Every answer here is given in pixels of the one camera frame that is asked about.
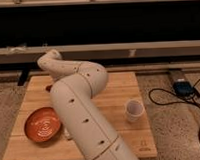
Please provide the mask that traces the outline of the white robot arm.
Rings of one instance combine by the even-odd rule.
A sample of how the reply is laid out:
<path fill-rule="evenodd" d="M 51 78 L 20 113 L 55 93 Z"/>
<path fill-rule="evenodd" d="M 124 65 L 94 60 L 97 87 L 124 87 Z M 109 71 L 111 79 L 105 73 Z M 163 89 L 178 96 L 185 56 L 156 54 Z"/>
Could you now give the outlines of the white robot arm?
<path fill-rule="evenodd" d="M 91 101 L 108 83 L 103 65 L 64 60 L 56 49 L 38 65 L 54 81 L 51 104 L 85 160 L 139 160 Z"/>

